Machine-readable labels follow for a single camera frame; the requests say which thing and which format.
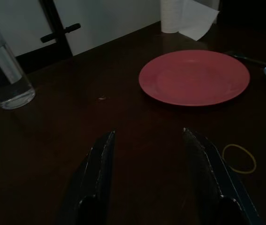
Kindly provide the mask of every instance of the plate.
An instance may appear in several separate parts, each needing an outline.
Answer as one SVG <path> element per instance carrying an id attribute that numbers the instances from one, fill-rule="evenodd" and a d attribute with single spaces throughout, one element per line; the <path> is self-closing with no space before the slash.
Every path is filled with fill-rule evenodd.
<path id="1" fill-rule="evenodd" d="M 203 106 L 240 95 L 250 82 L 247 68 L 217 52 L 186 50 L 161 55 L 140 72 L 143 91 L 174 105 Z"/>

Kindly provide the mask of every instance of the table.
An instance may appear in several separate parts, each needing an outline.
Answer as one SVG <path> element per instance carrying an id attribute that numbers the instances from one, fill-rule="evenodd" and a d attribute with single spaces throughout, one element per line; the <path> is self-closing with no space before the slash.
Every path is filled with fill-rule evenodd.
<path id="1" fill-rule="evenodd" d="M 36 97 L 0 109 L 0 224 L 54 222 L 71 174 L 96 138 L 116 130 L 109 225 L 198 224 L 186 166 L 182 128 L 215 143 L 231 143 L 256 158 L 240 178 L 266 222 L 266 77 L 247 64 L 251 82 L 240 96 L 209 107 L 158 102 L 138 85 L 141 68 L 184 49 L 241 51 L 266 60 L 266 34 L 214 25 L 198 42 L 161 34 L 154 24 L 29 75 Z M 251 168 L 241 151 L 227 161 Z"/>

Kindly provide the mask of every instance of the glass of water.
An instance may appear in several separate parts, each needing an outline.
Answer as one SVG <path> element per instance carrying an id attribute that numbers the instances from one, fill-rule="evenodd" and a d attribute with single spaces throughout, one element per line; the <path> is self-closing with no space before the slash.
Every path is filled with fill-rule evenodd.
<path id="1" fill-rule="evenodd" d="M 0 107 L 15 109 L 30 102 L 35 91 L 0 34 Z"/>

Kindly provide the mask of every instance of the paper towel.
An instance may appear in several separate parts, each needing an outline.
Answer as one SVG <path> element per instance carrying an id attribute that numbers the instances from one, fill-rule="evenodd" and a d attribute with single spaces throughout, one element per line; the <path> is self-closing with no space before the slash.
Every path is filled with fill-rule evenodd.
<path id="1" fill-rule="evenodd" d="M 162 32 L 180 32 L 196 41 L 208 32 L 219 13 L 194 0 L 160 0 L 160 3 Z"/>

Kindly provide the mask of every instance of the yellow rubber band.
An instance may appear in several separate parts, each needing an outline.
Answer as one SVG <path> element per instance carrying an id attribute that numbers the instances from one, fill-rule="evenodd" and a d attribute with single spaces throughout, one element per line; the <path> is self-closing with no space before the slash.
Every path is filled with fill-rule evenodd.
<path id="1" fill-rule="evenodd" d="M 239 149 L 241 149 L 242 151 L 244 151 L 246 154 L 248 154 L 251 159 L 253 160 L 253 163 L 254 163 L 254 167 L 253 169 L 249 170 L 249 171 L 241 171 L 241 170 L 237 170 L 237 169 L 234 169 L 233 167 L 231 167 L 231 169 L 236 172 L 236 173 L 241 173 L 241 174 L 250 174 L 250 173 L 253 173 L 256 168 L 257 168 L 257 163 L 256 163 L 256 159 L 255 157 L 248 151 L 246 150 L 244 147 L 238 145 L 238 144 L 228 144 L 226 147 L 224 147 L 224 149 L 222 150 L 222 158 L 225 159 L 225 150 L 228 148 L 228 147 L 231 147 L 231 146 L 234 146 L 234 147 L 237 147 Z"/>

